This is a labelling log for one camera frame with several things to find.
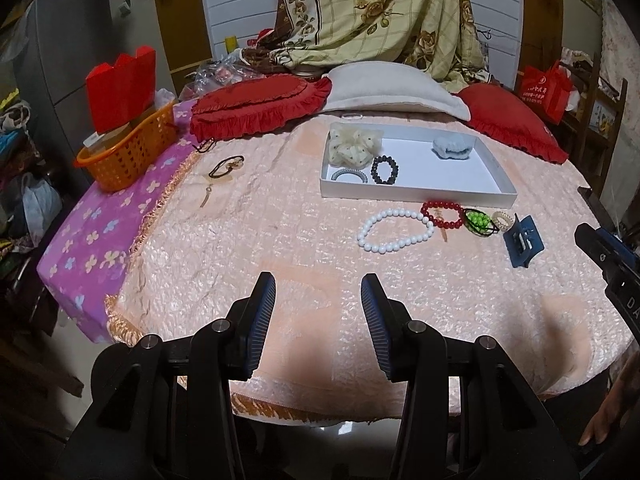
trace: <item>pillow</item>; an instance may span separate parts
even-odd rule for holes
[[[267,133],[317,112],[331,80],[309,83],[291,74],[249,79],[206,94],[192,108],[191,133],[198,142]]]
[[[458,95],[471,110],[467,124],[474,130],[547,162],[567,160],[545,123],[514,94],[498,85],[475,83]]]
[[[426,72],[386,61],[357,61],[337,66],[327,77],[333,88],[322,112],[382,110],[444,112],[463,121],[469,110]]]

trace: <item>red pillow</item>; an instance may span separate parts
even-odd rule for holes
[[[291,74],[241,81],[208,93],[194,105],[191,133],[202,142],[271,132],[317,112],[330,91],[328,77],[315,83]]]
[[[514,94],[498,85],[475,83],[458,97],[469,107],[471,120],[467,124],[474,130],[547,162],[562,164],[567,160],[545,123]]]

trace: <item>wooden door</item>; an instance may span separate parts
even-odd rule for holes
[[[516,88],[527,65],[546,70],[562,53],[562,0],[524,0]]]
[[[169,72],[180,95],[188,82],[184,77],[211,58],[202,0],[156,0],[156,10]]]

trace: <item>screw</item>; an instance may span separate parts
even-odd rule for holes
[[[495,346],[498,344],[495,341],[495,339],[490,335],[480,336],[480,339],[478,340],[478,342],[480,343],[480,346],[482,348],[486,348],[487,350],[493,350]]]
[[[406,327],[416,334],[422,333],[427,330],[427,324],[423,321],[419,321],[417,319],[412,319],[409,323],[406,324]]]
[[[140,340],[140,346],[146,349],[153,348],[159,341],[160,338],[156,334],[148,334]]]
[[[231,328],[231,323],[228,319],[221,318],[211,323],[211,328],[214,332],[226,332]]]

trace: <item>basket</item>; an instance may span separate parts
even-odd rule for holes
[[[103,191],[120,191],[133,184],[178,137],[174,103],[152,114],[108,150],[90,155],[83,148],[74,166],[87,168]]]

